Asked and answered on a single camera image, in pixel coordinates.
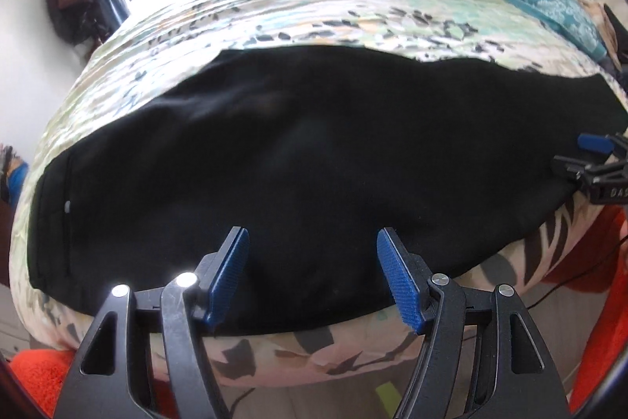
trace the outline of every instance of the white wall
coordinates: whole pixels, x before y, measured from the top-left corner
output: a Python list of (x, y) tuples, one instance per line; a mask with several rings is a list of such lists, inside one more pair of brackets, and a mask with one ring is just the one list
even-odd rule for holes
[(0, 0), (0, 142), (27, 161), (83, 64), (54, 33), (45, 0)]

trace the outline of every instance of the bed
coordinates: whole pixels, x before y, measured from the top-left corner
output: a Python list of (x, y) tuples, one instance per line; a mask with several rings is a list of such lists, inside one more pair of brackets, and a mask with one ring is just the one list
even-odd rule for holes
[[(20, 318), (38, 341), (76, 349), (91, 318), (34, 289), (27, 233), (35, 187), (46, 165), (94, 130), (145, 105), (195, 74), (223, 49), (290, 45), (364, 46), (420, 61), (473, 57), (512, 70), (585, 77), (602, 73), (627, 108), (617, 81), (576, 46), (504, 0), (188, 0), (143, 19), (133, 16), (92, 57), (48, 124), (24, 185), (9, 272)], [(525, 239), (457, 278), (524, 293), (580, 240), (600, 208), (576, 193)], [(418, 356), (422, 340), (392, 306), (312, 331), (208, 337), (205, 349), (223, 385), (290, 386), (378, 370)], [(167, 378), (152, 335), (153, 371)]]

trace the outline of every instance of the black cable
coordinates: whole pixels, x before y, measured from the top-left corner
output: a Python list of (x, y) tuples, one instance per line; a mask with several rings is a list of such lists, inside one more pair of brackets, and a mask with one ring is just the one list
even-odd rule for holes
[(242, 393), (240, 396), (238, 396), (235, 401), (233, 402), (233, 404), (231, 404), (231, 408), (229, 409), (229, 416), (231, 417), (231, 419), (233, 419), (234, 413), (236, 412), (236, 408), (237, 406), (240, 404), (240, 402), (246, 398), (248, 395), (250, 395), (250, 393), (252, 393), (256, 388), (253, 387), (251, 389), (249, 389), (248, 391), (246, 391), (245, 393)]
[[(536, 306), (538, 306), (541, 302), (543, 302), (545, 299), (547, 299), (547, 297), (549, 297), (552, 293), (554, 293), (557, 289), (560, 289), (563, 286), (566, 286), (569, 283), (572, 283), (573, 281), (576, 281), (578, 279), (580, 279), (581, 277), (584, 277), (588, 274), (590, 274), (591, 272), (597, 270), (602, 264), (604, 264), (608, 258), (610, 258), (613, 253), (620, 248), (624, 242), (628, 241), (628, 235), (626, 235), (624, 238), (622, 238), (621, 240), (619, 240), (618, 243), (616, 243), (615, 245), (613, 245), (613, 248), (608, 251), (608, 253), (597, 263), (595, 263), (594, 265), (592, 265), (591, 267), (589, 267), (588, 269), (586, 269), (585, 271), (581, 272), (580, 274), (575, 275), (574, 277), (570, 277), (567, 280), (564, 280), (562, 283), (558, 283), (556, 286), (554, 286), (551, 290), (549, 290), (545, 295), (543, 295), (539, 300), (537, 300), (536, 302), (534, 302), (533, 304), (529, 305), (526, 307), (526, 309), (528, 311), (530, 311), (530, 309), (535, 308)], [(474, 339), (475, 337), (477, 337), (477, 334), (473, 334), (470, 335), (469, 337), (465, 337), (462, 339), (462, 342), (464, 343), (465, 341), (469, 341), (471, 339)]]

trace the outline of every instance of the green object on floor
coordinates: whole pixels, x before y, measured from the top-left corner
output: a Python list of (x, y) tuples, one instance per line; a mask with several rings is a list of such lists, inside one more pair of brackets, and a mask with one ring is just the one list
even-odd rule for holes
[(399, 391), (391, 382), (386, 382), (377, 387), (375, 392), (378, 393), (379, 399), (384, 405), (388, 417), (392, 419), (394, 413), (397, 411), (397, 407), (401, 403)]

